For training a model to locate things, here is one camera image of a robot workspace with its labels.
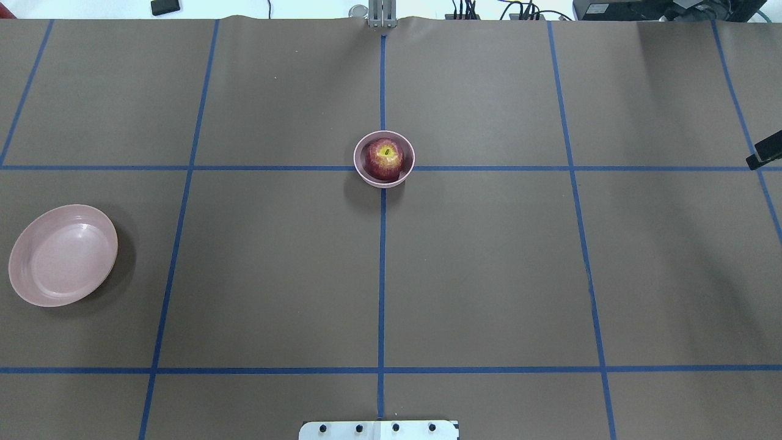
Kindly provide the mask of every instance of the white mounting plate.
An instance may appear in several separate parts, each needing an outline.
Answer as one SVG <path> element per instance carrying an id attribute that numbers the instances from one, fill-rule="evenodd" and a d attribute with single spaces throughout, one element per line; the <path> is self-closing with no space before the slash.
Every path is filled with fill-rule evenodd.
<path id="1" fill-rule="evenodd" d="M 451 420 L 375 420 L 308 422 L 299 440 L 459 440 L 459 422 Z"/>

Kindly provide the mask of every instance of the metal bracket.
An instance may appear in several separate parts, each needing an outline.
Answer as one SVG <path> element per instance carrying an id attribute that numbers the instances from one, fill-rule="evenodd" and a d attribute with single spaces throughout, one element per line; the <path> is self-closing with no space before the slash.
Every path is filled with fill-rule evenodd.
<path id="1" fill-rule="evenodd" d="M 396 0 L 369 0 L 369 27 L 396 27 Z"/>
<path id="2" fill-rule="evenodd" d="M 459 440 L 456 420 L 309 422 L 299 440 Z"/>

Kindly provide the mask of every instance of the pink plate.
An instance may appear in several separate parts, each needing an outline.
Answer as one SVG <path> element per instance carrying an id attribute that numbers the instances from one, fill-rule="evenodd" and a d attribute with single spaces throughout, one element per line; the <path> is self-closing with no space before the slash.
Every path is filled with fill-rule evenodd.
<path id="1" fill-rule="evenodd" d="M 61 206 L 36 218 L 16 239 L 8 261 L 11 286 L 25 301 L 57 307 L 86 297 L 117 259 L 117 231 L 100 210 Z"/>

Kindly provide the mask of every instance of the black device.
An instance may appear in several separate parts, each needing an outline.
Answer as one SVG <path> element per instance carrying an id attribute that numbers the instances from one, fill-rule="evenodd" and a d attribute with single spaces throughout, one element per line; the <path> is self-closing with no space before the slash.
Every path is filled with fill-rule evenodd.
<path id="1" fill-rule="evenodd" d="M 782 130 L 755 144 L 755 154 L 747 157 L 749 169 L 756 170 L 782 157 Z"/>
<path id="2" fill-rule="evenodd" d="M 176 12 L 180 9 L 179 0 L 152 0 L 150 5 L 154 16 Z"/>
<path id="3" fill-rule="evenodd" d="M 579 20 L 745 22 L 766 0 L 573 0 Z"/>

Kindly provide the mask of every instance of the blue tape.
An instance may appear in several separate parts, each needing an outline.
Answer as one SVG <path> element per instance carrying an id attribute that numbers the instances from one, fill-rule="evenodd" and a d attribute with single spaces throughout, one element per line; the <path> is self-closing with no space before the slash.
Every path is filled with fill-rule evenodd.
<path id="1" fill-rule="evenodd" d="M 747 148 L 750 154 L 755 154 L 755 144 L 752 143 L 752 138 L 749 135 L 749 129 L 747 128 L 747 122 L 744 120 L 744 113 L 741 111 L 741 105 L 739 105 L 738 97 L 736 96 L 736 90 L 733 87 L 733 81 L 730 79 L 730 71 L 728 70 L 728 63 L 725 60 L 725 53 L 723 52 L 723 43 L 719 39 L 719 31 L 717 30 L 717 23 L 712 20 L 712 33 L 714 34 L 714 42 L 717 45 L 717 52 L 719 53 L 719 61 L 723 65 L 723 74 L 725 74 L 725 82 L 728 85 L 728 92 L 730 92 L 730 98 L 734 102 L 736 108 L 736 115 L 741 123 L 741 130 L 744 133 L 744 140 L 747 142 Z M 771 221 L 774 224 L 774 229 L 777 231 L 777 239 L 782 244 L 782 226 L 780 226 L 779 217 L 777 217 L 777 210 L 774 208 L 774 203 L 769 195 L 769 188 L 766 185 L 766 179 L 763 178 L 763 171 L 761 169 L 755 170 L 758 173 L 758 180 L 760 181 L 760 187 L 763 191 L 763 197 L 766 199 L 766 205 L 769 207 L 771 214 Z"/>
<path id="2" fill-rule="evenodd" d="M 380 36 L 380 129 L 386 129 L 386 35 Z"/>
<path id="3" fill-rule="evenodd" d="M 168 305 L 171 298 L 171 288 L 174 285 L 174 273 L 177 268 L 177 257 L 179 255 L 179 244 L 182 237 L 182 228 L 185 224 L 185 212 L 188 206 L 188 197 L 190 195 L 190 184 L 192 181 L 193 168 L 196 164 L 196 153 L 198 151 L 198 141 L 201 132 L 201 120 L 203 119 L 203 110 L 206 106 L 206 94 L 209 91 L 209 79 L 212 72 L 212 62 L 214 60 L 214 49 L 217 45 L 217 32 L 220 30 L 220 21 L 214 21 L 214 29 L 212 31 L 212 42 L 209 48 L 209 59 L 206 61 L 206 73 L 204 74 L 203 87 L 201 89 L 201 102 L 199 104 L 198 116 L 195 121 L 195 132 L 193 133 L 193 143 L 190 150 L 190 164 L 188 166 L 188 174 L 185 178 L 185 189 L 182 191 L 182 202 L 179 208 L 179 219 L 177 220 L 177 232 L 174 236 L 174 249 L 171 251 L 171 264 L 168 269 L 168 279 L 166 281 L 166 290 L 163 295 L 163 307 L 160 310 L 160 321 L 157 327 L 157 338 L 155 339 L 155 351 L 152 354 L 152 371 L 149 373 L 149 384 L 147 386 L 147 395 L 144 400 L 144 412 L 142 414 L 141 427 L 138 431 L 139 440 L 143 440 L 146 436 L 146 427 L 149 422 L 149 410 L 152 407 L 152 394 L 155 391 L 155 376 L 157 374 L 157 366 L 160 362 L 160 349 L 163 346 L 163 332 L 166 329 L 166 317 L 168 315 Z"/>
<path id="4" fill-rule="evenodd" d="M 592 267 L 587 248 L 587 235 L 584 232 L 583 216 L 581 215 L 581 200 L 579 198 L 578 183 L 576 182 L 576 170 L 573 164 L 573 152 L 570 145 L 570 132 L 568 130 L 568 118 L 565 113 L 565 100 L 562 96 L 562 85 L 559 77 L 559 63 L 557 61 L 557 49 L 554 43 L 554 30 L 551 22 L 546 22 L 548 27 L 548 41 L 551 46 L 551 63 L 554 66 L 554 81 L 557 86 L 557 99 L 559 101 L 559 115 L 562 122 L 562 134 L 565 138 L 565 150 L 568 154 L 568 166 L 570 167 L 570 185 L 573 192 L 573 202 L 576 205 L 576 220 L 579 224 L 579 238 L 581 239 L 581 255 L 586 269 L 586 280 L 589 284 L 589 295 L 592 303 L 592 324 L 594 327 L 594 339 L 597 343 L 597 358 L 600 362 L 601 379 L 603 381 L 603 397 L 605 400 L 605 413 L 608 419 L 608 433 L 612 440 L 616 440 L 616 426 L 614 423 L 614 409 L 611 401 L 611 389 L 608 386 L 608 373 L 605 369 L 605 353 L 603 350 L 603 337 L 600 329 L 600 317 L 597 313 L 597 299 L 594 296 L 594 283 L 592 280 Z"/>
<path id="5" fill-rule="evenodd" d="M 631 366 L 334 366 L 334 367 L 159 367 L 159 375 L 319 375 L 319 374 L 567 374 L 668 373 L 719 371 L 782 371 L 782 364 L 631 365 Z M 0 367 L 0 374 L 150 374 L 152 368 L 134 367 Z"/>
<path id="6" fill-rule="evenodd" d="M 187 171 L 188 165 L 0 165 L 7 171 Z M 195 165 L 194 171 L 353 171 L 349 165 Z M 570 171 L 567 165 L 418 165 L 416 171 Z M 752 172 L 747 167 L 575 165 L 576 171 Z M 782 167 L 763 167 L 763 172 Z"/>
<path id="7" fill-rule="evenodd" d="M 11 146 L 13 133 L 16 131 L 16 125 L 19 124 L 19 117 L 22 115 L 24 103 L 27 101 L 27 94 L 30 93 L 30 87 L 33 85 L 35 73 L 38 72 L 38 64 L 41 63 L 41 58 L 44 55 L 44 49 L 46 49 L 46 43 L 48 42 L 49 35 L 52 33 L 52 27 L 54 27 L 54 20 L 50 20 L 48 26 L 46 26 L 44 39 L 41 40 L 41 46 L 38 47 L 38 54 L 35 56 L 33 68 L 30 69 L 30 76 L 27 77 L 27 83 L 24 85 L 22 97 L 19 99 L 19 105 L 16 106 L 16 112 L 14 113 L 13 120 L 11 121 L 11 128 L 8 130 L 8 135 L 5 137 L 5 143 L 3 144 L 2 152 L 0 152 L 0 165 L 3 165 L 3 162 L 5 162 L 5 155 L 8 154 L 8 148 Z"/>

